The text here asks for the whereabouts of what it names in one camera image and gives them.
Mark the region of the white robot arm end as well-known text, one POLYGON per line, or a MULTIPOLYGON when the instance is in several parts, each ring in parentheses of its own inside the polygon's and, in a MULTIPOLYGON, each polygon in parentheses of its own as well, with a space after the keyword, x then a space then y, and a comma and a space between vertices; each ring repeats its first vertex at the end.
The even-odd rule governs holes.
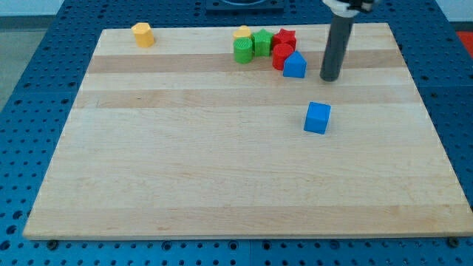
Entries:
POLYGON ((354 18, 359 13, 371 13, 380 0, 322 0, 334 15, 354 18))

